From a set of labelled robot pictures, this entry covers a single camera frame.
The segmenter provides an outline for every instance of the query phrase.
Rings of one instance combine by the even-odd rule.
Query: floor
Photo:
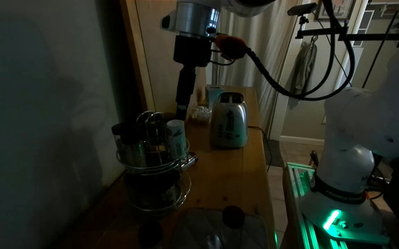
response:
[[[282,161],[296,162],[296,163],[308,163],[310,152],[315,151],[320,157],[322,152],[322,145],[308,145],[308,144],[296,144],[296,143],[279,143],[279,151]],[[274,226],[277,234],[277,245],[281,245],[285,227],[286,227],[286,210],[282,193],[282,168],[284,165],[270,165],[271,168],[267,172],[270,199],[272,206]]]

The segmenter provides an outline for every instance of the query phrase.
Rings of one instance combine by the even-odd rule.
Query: green light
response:
[[[336,220],[336,217],[340,215],[340,210],[335,209],[329,213],[329,216],[326,217],[325,223],[322,224],[322,228],[326,231],[329,228],[329,226],[333,224],[333,222]]]

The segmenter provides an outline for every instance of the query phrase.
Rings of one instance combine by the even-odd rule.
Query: toaster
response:
[[[246,144],[246,107],[239,93],[221,93],[211,108],[211,145],[241,148]]]

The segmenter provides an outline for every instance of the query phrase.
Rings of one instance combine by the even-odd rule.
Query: wooden table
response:
[[[247,125],[260,126],[253,89],[227,89],[242,93],[247,107]],[[247,143],[239,150],[218,150],[209,145],[209,127],[187,123],[189,148],[198,163],[188,169],[191,193],[187,201],[160,220],[163,242],[170,238],[178,217],[189,208],[223,209],[236,205],[247,215],[260,215],[270,238],[274,234],[272,210],[268,195],[263,136],[247,129]],[[132,216],[124,194],[121,177],[99,202],[58,242],[58,248],[138,248],[139,220]]]

